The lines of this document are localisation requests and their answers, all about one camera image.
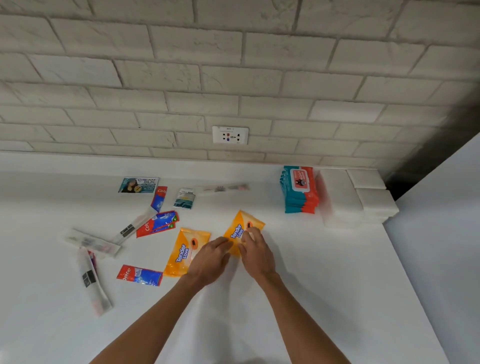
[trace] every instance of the stack of wet wipes packs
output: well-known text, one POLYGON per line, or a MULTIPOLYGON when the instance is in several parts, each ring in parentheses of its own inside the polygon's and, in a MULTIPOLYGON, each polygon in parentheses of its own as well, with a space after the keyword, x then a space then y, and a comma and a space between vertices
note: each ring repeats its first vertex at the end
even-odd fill
POLYGON ((312 167, 284 166, 280 176, 285 212, 315 213, 318 194, 315 189, 312 167))

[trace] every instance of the finger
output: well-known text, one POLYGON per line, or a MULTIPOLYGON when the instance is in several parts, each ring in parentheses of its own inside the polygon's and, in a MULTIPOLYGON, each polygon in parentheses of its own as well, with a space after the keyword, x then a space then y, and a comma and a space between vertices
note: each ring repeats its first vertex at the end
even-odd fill
POLYGON ((252 226, 251 228, 247 228, 247 231, 253 234, 253 237, 257 243, 265 241, 262 233, 258 228, 252 226))
POLYGON ((215 251, 219 251, 222 255, 225 255, 226 252, 230 250, 233 245, 233 241, 227 240, 226 242, 221 243, 215 251))
POLYGON ((226 243, 227 241, 228 241, 228 238, 226 238, 224 236, 219 236, 215 240, 212 240, 211 242, 209 242, 209 244, 212 247, 217 248, 220 244, 226 243))
POLYGON ((230 253, 226 253, 222 258, 222 263, 221 263, 222 268, 225 268, 229 260, 230 260, 230 253))
POLYGON ((252 239, 248 231, 244 231, 241 235, 241 240, 246 243, 247 246, 255 244, 255 240, 252 239))
POLYGON ((243 244, 237 244, 239 250, 240 250, 240 255, 242 260, 244 259, 245 255, 247 254, 247 248, 243 244))

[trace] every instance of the right hand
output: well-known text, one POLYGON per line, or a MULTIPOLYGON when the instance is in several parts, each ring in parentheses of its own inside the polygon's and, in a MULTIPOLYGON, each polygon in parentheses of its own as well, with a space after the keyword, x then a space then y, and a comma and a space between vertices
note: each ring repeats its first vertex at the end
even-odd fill
POLYGON ((241 240, 243 244, 238 244, 241 261, 248 274, 257 283, 276 273, 273 253, 258 228, 247 228, 242 234, 241 240))

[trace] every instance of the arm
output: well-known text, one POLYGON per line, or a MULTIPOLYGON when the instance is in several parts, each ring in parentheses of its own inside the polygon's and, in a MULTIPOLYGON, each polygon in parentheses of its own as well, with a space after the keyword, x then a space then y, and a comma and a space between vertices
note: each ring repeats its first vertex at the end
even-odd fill
POLYGON ((239 244, 243 265, 265 292, 292 364, 348 364, 327 334, 295 300, 275 271, 272 251, 260 230, 248 228, 239 244))
POLYGON ((231 246, 223 237, 204 245, 188 273, 90 364, 153 364, 192 298, 225 270, 231 246))

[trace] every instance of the white countertop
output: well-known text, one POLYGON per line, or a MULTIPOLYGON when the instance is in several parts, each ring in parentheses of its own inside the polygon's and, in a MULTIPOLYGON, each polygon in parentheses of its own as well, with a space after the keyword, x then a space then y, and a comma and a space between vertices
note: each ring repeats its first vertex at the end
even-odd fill
MULTIPOLYGON (((77 273, 75 248, 59 243, 57 235, 76 227, 109 239, 145 210, 151 194, 118 194, 121 178, 127 176, 123 170, 118 177, 114 170, 89 176, 85 166, 81 175, 25 173, 21 166, 12 168, 12 156, 20 156, 20 164, 31 158, 0 153, 0 162, 8 166, 1 171, 0 163, 0 364, 87 363, 176 282, 168 277, 160 287, 125 282, 116 279, 120 267, 163 270, 178 227, 216 237, 239 209, 266 223, 264 235, 286 285, 353 363, 448 363, 383 226, 327 230, 319 214, 285 214, 278 176, 273 178, 281 166, 265 166, 259 182, 248 173, 259 170, 258 165, 217 164, 243 175, 241 182, 256 182, 248 192, 198 196, 191 211, 179 210, 176 229, 132 237, 115 259, 98 261, 100 282, 114 307, 96 318, 77 273)), ((61 157, 74 165, 83 158, 61 157)), ((111 159, 103 163, 111 165, 111 159)), ((185 163, 190 162, 177 161, 175 168, 188 173, 185 163)), ((180 187, 215 182, 204 176, 192 179, 198 173, 168 178, 178 176, 169 167, 171 161, 164 169, 161 165, 155 160, 158 172, 143 176, 159 176, 159 185, 168 186, 163 211, 171 209, 180 187)), ((44 171, 57 172, 58 166, 52 168, 44 171)), ((218 178, 222 173, 210 175, 228 180, 218 178)), ((240 180, 236 176, 232 182, 240 180)), ((219 281, 188 306, 157 362, 289 360, 268 301, 233 258, 219 281)))

